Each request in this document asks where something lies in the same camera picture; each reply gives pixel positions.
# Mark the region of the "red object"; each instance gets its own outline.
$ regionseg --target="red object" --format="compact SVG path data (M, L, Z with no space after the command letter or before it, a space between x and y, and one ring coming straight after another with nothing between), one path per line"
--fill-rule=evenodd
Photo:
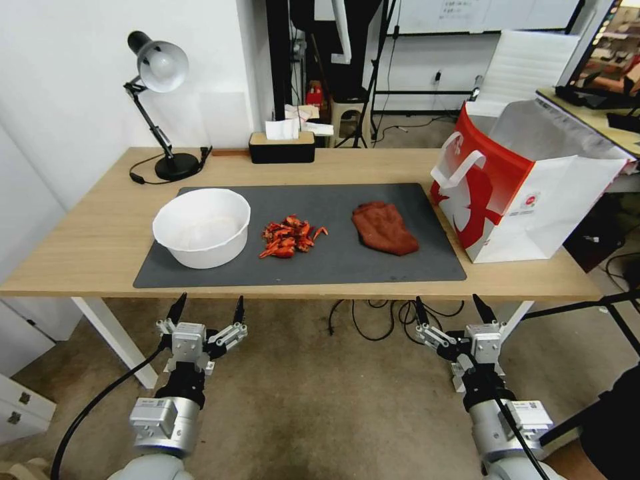
M322 106L322 88L312 86L307 92L305 103L307 105L313 105L314 107L320 108L320 106Z
M418 241L407 230L392 203L381 201L360 205L351 217L362 242L374 250L402 256L418 250Z
M313 247L314 240L320 233L329 234L326 228L320 227L313 234L309 222L298 219L295 215L288 215L282 223L270 222L262 231L262 238L267 242L265 250L258 258L270 255L278 258L291 258L295 251L308 252Z
M459 194L450 198L440 192L440 185L434 181L431 185L431 199L438 205L441 202L453 202L450 208L453 212L450 220L460 244L465 249L479 241L484 241L491 231L485 220L498 225L511 204L514 196L524 183L533 162L494 142L478 130L467 115L466 108L462 108L455 126L458 137L450 144L443 146L445 161L449 171L454 172L464 160L478 150L485 157L484 162L473 165L465 175L466 192L460 195L461 182L456 187ZM469 210L466 223L461 210Z

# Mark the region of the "wooden table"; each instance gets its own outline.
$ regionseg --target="wooden table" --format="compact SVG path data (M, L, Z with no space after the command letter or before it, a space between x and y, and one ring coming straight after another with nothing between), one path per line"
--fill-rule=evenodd
M629 109L594 110L587 107L578 107L556 96L555 90L552 88L540 89L536 93L544 102L568 113L582 124L598 132L604 138L614 142L618 147L622 148L622 150L629 152L635 158L640 158L640 145L637 144L637 142L640 141L640 135L635 132L611 128L607 120L608 112L626 115Z
M198 155L198 150L186 150ZM0 286L1 296L65 296L94 324L124 362L143 360L102 297L262 299L468 299L517 301L498 312L513 329L535 300L598 299L600 293L571 256L561 249L550 260L472 264L449 224L436 209L467 274L464 281L354 283L341 285L268 285L136 289L133 280L151 246L151 221L181 187L240 185L309 185L420 182L426 191L437 160L436 149L318 149L311 164L254 165L248 157L212 156L198 175L166 185L139 185L129 167L158 154L158 149L131 148L114 164L31 256ZM148 162L137 172L153 178ZM148 388L155 372L146 367L138 378Z

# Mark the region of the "white bowl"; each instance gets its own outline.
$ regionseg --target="white bowl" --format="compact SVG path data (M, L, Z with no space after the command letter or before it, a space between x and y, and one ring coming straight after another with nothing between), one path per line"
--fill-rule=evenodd
M199 189L180 195L153 219L153 236L190 268L218 267L236 258L247 243L251 208L227 189Z

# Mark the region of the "gray table mat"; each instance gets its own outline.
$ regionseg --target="gray table mat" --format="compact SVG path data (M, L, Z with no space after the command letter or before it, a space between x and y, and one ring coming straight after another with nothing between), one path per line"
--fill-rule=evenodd
M153 242L135 288L215 287L232 285L318 285L458 281L467 278L431 204L418 183L380 185L278 185L228 187L251 206L249 238L234 260L220 267L187 268ZM178 195L194 190L182 188ZM369 249L360 243L351 213L369 201L395 204L420 250L403 257ZM264 250L261 232L270 221L296 214L329 235L321 235L309 253L290 259L259 259Z

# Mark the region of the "whiteboard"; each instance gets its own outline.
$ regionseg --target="whiteboard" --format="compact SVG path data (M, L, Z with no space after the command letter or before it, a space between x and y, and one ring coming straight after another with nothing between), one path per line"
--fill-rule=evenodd
M579 0L397 0L388 33L562 29Z

